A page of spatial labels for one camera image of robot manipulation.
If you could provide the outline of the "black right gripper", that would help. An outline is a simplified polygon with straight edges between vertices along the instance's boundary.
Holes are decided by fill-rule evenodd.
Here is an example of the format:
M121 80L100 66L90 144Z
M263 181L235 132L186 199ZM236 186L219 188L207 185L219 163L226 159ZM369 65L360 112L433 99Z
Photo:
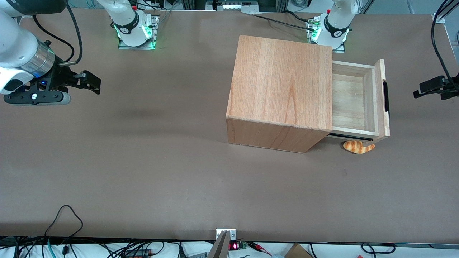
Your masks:
M49 72L38 78L40 90L59 90L68 92L68 87L91 90L93 93L100 94L101 80L93 73L82 71L82 83L79 82L80 74L73 72L69 67L53 67Z

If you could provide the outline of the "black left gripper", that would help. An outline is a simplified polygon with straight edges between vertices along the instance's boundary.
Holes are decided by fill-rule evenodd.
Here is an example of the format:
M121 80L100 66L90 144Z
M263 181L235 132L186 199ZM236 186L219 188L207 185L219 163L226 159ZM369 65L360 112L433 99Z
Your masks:
M459 91L459 74L454 77L446 78L437 76L423 83L420 83L420 89L413 92L414 98L420 98L430 94L441 94L444 91L458 92Z

